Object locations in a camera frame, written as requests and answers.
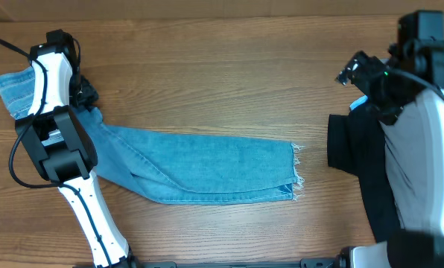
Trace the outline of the light blue denim jeans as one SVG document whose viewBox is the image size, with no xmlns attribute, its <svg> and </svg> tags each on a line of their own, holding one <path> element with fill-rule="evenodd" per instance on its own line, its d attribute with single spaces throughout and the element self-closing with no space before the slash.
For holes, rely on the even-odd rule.
<svg viewBox="0 0 444 268">
<path fill-rule="evenodd" d="M 74 109 L 98 154 L 96 173 L 154 202 L 234 205 L 295 200 L 300 147 L 289 141 L 183 135 L 109 125 Z"/>
</svg>

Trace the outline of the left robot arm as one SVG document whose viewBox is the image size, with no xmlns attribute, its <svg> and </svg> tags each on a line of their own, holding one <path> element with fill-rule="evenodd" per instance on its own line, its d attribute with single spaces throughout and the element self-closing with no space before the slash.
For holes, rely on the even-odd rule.
<svg viewBox="0 0 444 268">
<path fill-rule="evenodd" d="M 24 146 L 46 187 L 57 188 L 68 201 L 94 267 L 139 267 L 107 208 L 95 146 L 74 113 L 98 99 L 80 74 L 78 41 L 65 31 L 50 31 L 26 56 L 34 70 L 34 100 L 27 116 L 16 120 L 16 143 Z"/>
</svg>

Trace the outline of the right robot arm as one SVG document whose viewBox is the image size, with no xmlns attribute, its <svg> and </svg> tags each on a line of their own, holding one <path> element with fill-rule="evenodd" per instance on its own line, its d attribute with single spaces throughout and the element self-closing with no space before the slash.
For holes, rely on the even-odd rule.
<svg viewBox="0 0 444 268">
<path fill-rule="evenodd" d="M 333 267 L 444 267 L 444 14 L 397 23 L 389 58 L 356 52 L 336 80 L 362 97 L 330 115 L 327 159 L 355 175 L 375 236 Z"/>
</svg>

